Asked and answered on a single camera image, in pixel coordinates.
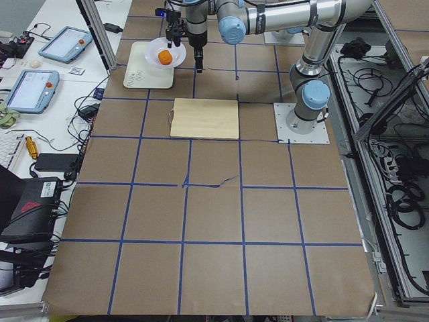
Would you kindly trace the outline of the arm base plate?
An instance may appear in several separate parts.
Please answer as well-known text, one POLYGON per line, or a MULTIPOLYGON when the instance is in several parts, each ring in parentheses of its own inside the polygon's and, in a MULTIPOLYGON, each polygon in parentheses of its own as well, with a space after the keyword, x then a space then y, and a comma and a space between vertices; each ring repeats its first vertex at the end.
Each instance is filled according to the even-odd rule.
POLYGON ((274 46, 297 46, 302 47, 305 45, 304 36, 302 32, 291 34, 287 30, 265 32, 265 43, 274 46))
POLYGON ((295 114, 295 103, 274 103, 278 142, 283 144, 329 144, 322 112, 312 121, 303 121, 295 114))

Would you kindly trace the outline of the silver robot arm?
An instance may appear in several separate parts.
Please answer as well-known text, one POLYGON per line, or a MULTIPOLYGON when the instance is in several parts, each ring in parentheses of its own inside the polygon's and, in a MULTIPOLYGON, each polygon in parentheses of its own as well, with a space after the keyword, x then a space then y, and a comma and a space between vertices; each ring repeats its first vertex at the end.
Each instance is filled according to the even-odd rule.
POLYGON ((230 45, 242 42, 247 35, 262 34, 267 44, 291 46, 298 34, 308 32, 301 58, 293 65, 290 81, 296 98, 302 102, 302 85, 320 76, 322 66, 346 23, 363 15, 370 1, 284 1, 251 3, 248 1, 179 1, 175 8, 184 12, 185 32, 195 48, 195 59, 201 64, 200 52, 206 42, 206 20, 217 17, 219 34, 230 45))

